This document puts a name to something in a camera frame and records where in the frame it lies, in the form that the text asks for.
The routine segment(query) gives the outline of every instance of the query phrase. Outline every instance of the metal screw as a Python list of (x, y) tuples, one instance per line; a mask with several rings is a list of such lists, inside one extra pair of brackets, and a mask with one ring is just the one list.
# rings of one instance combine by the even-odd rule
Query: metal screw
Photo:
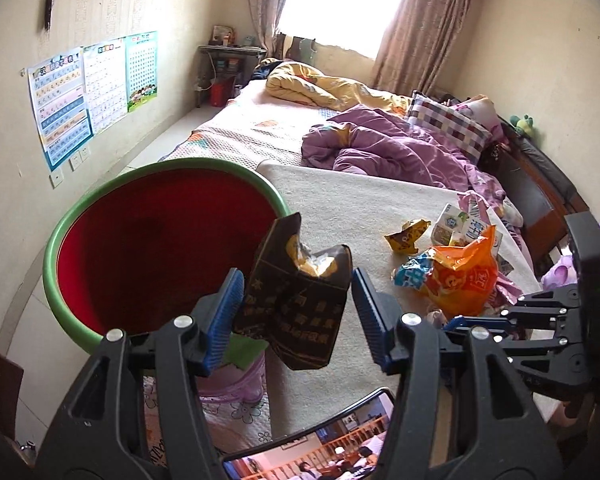
[(471, 335), (476, 339), (487, 339), (489, 337), (489, 331), (483, 326), (474, 326), (471, 329)]
[(184, 316), (178, 316), (176, 319), (174, 319), (173, 324), (178, 328), (186, 328), (187, 326), (191, 326), (193, 324), (193, 319), (191, 319), (191, 316), (187, 316), (185, 314)]
[(402, 314), (401, 319), (405, 325), (409, 326), (416, 326), (422, 322), (422, 318), (414, 312), (407, 312), (406, 314)]
[(112, 328), (107, 332), (107, 341), (115, 343), (116, 341), (120, 341), (123, 335), (122, 330), (119, 328)]

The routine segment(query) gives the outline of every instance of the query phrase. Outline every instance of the patterned bed sheet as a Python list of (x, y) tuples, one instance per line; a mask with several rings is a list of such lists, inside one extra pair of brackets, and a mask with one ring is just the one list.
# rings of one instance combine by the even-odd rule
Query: patterned bed sheet
[(271, 97), (265, 92), (265, 83), (251, 81), (237, 98), (161, 160), (208, 156), (252, 170), (263, 160), (299, 166), (302, 136), (337, 112)]

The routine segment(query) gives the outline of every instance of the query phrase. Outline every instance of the smartphone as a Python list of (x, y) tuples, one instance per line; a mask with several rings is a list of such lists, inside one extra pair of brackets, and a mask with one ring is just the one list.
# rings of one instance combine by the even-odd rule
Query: smartphone
[(328, 420), (223, 459), (232, 480), (358, 480), (376, 468), (394, 396), (379, 388)]

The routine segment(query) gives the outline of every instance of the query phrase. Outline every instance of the video on phone screen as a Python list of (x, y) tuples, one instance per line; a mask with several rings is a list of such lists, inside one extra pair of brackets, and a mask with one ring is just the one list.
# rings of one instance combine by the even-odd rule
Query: video on phone screen
[(380, 394), (298, 440), (224, 463), (232, 480), (350, 480), (376, 468), (394, 405)]

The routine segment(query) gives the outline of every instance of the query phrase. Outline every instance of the purple comforter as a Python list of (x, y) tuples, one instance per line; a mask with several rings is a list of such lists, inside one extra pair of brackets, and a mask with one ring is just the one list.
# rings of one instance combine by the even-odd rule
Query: purple comforter
[(324, 170), (473, 189), (491, 206), (501, 206), (505, 196), (497, 179), (479, 171), (441, 132), (364, 105), (313, 126), (302, 139), (302, 158)]

